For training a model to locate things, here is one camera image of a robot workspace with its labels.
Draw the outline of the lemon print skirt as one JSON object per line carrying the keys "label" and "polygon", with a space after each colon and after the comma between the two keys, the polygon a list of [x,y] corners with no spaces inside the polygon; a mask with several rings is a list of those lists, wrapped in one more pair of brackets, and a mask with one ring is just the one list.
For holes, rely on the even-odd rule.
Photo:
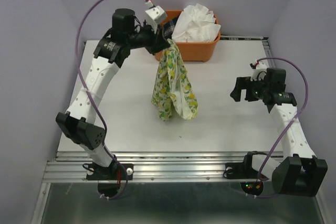
{"label": "lemon print skirt", "polygon": [[198,101],[177,43],[171,39],[168,43],[170,46],[162,51],[157,68],[151,103],[162,121],[170,120],[173,112],[190,121],[198,114]]}

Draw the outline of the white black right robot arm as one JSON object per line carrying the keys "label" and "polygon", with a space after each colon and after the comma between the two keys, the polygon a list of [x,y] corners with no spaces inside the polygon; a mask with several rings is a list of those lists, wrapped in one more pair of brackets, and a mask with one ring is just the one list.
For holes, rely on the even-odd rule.
{"label": "white black right robot arm", "polygon": [[327,173],[325,160],[317,158],[308,144],[297,118],[295,96],[286,92],[286,71],[277,68],[256,68],[251,77],[238,77],[230,96],[241,100],[245,91],[248,102],[261,100],[267,107],[280,136],[283,161],[271,158],[270,153],[248,152],[240,163],[226,163],[223,176],[245,179],[242,190],[258,197],[263,182],[271,181],[277,194],[314,197]]}

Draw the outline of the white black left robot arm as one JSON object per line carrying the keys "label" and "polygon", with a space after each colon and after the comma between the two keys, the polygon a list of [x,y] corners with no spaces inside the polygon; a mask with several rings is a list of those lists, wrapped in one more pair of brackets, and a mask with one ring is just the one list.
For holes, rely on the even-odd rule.
{"label": "white black left robot arm", "polygon": [[155,54],[167,47],[161,22],[167,17],[160,6],[145,11],[142,25],[135,25],[135,12],[119,8],[112,15],[112,26],[99,40],[87,76],[80,77],[82,87],[65,113],[58,113],[56,123],[65,137],[81,146],[91,157],[84,164],[87,180],[128,179],[131,164],[123,166],[105,145],[107,127],[95,125],[101,116],[98,107],[112,78],[122,67],[132,49],[145,48]]}

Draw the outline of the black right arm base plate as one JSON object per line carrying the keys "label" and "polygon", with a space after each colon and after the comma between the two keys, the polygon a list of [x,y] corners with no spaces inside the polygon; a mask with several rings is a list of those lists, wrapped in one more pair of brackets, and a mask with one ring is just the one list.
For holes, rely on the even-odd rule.
{"label": "black right arm base plate", "polygon": [[227,179],[256,179],[258,172],[250,163],[230,162],[225,164],[223,177]]}

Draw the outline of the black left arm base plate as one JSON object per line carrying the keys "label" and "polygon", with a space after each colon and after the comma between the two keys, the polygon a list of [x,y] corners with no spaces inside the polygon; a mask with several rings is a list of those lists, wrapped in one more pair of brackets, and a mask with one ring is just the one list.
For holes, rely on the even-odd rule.
{"label": "black left arm base plate", "polygon": [[86,170],[86,180],[99,181],[99,180],[132,180],[134,165],[132,163],[124,163],[111,167],[101,167],[95,163],[84,163],[82,167]]}

